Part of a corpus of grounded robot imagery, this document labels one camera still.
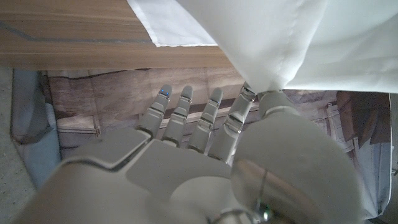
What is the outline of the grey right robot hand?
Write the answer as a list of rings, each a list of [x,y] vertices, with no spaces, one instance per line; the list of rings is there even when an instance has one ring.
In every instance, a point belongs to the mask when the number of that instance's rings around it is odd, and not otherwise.
[[[156,137],[171,92],[161,88],[136,128],[75,149],[16,223],[361,223],[350,159],[283,91],[244,85],[211,138],[215,89],[186,147],[190,86]]]

